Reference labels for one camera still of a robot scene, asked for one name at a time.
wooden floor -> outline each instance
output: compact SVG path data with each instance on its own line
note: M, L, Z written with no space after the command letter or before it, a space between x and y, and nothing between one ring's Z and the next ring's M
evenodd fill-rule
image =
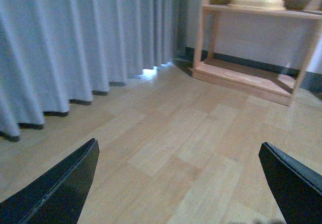
M321 121L322 101L305 90L286 107L170 64L46 117L18 143L0 139L0 201L95 137L101 152L78 223L284 223L261 143L322 173Z

curtain fold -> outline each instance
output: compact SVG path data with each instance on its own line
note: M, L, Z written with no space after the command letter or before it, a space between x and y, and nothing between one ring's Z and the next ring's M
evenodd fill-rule
M172 60L174 0L0 0L0 134Z

baseboard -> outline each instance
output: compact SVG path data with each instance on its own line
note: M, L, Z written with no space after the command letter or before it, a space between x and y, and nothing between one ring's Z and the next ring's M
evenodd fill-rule
M194 48L186 47L186 55L184 55L184 56L181 55L179 57L183 58L185 60L188 60L188 61L193 61L194 51L195 51ZM202 56L201 56L202 60L207 58L207 54L208 54L208 51L206 51L206 50L202 51ZM276 72L276 73L286 74L286 75L292 76L292 77L297 77L299 74L298 69L286 68L286 67L279 66L279 65L267 64L267 63L263 63L263 62L259 62L259 61L238 58L238 57L225 55L225 54L214 53L214 58L225 60L225 61L236 63L236 64L250 66L253 68L258 68L258 69L268 70L268 71L272 71L272 72ZM305 78L301 84L301 88L309 90L311 92L315 92L315 93L322 92L322 74L306 72Z

wooden shelf unit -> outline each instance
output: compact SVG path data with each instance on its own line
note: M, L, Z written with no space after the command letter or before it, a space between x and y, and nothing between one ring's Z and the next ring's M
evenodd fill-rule
M236 9L226 5L210 5L209 0L201 1L201 16L199 19L198 39L194 55L193 78L244 91L251 95L289 106L304 79L305 71L313 58L319 39L322 35L322 15L308 11L254 11ZM219 16L219 14L223 12L313 20L314 27L312 30L312 36L309 38L308 42L308 52L301 66L298 77L294 79L283 74L213 59L216 33L218 29L218 17L215 17L215 22L213 24L208 57L202 62L201 52L206 16L208 14Z

white bowl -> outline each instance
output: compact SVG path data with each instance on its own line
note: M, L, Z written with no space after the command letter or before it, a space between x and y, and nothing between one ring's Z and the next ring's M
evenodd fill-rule
M260 11L283 11L284 0L230 0L230 7Z

